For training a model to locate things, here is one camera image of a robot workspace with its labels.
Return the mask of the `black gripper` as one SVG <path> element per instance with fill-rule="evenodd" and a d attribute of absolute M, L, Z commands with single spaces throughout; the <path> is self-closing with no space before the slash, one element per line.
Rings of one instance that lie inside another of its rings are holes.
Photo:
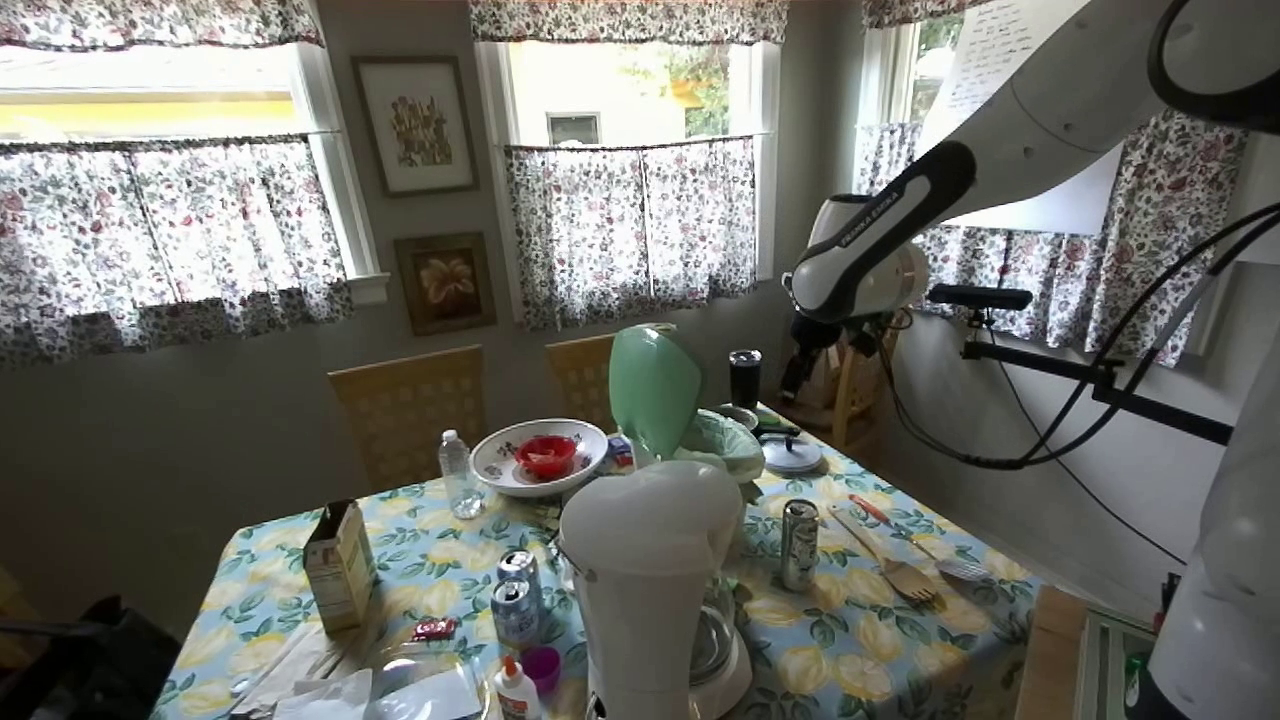
<path fill-rule="evenodd" d="M 848 336 L 851 336 L 851 325 L 821 325 L 821 321 L 797 316 L 792 321 L 792 355 L 783 366 L 781 394 L 797 396 L 798 385 L 811 376 L 821 354 L 832 349 L 835 342 L 848 342 Z"/>

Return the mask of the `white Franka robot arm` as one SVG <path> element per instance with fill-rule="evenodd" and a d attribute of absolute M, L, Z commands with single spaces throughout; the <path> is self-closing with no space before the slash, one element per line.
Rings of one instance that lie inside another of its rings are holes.
<path fill-rule="evenodd" d="M 1212 230 L 1230 151 L 1280 120 L 1280 0 L 1086 0 L 965 124 L 821 237 L 783 275 L 798 342 L 890 312 L 881 291 L 909 240 L 1033 200 L 1119 149 L 1130 193 L 1106 230 Z"/>

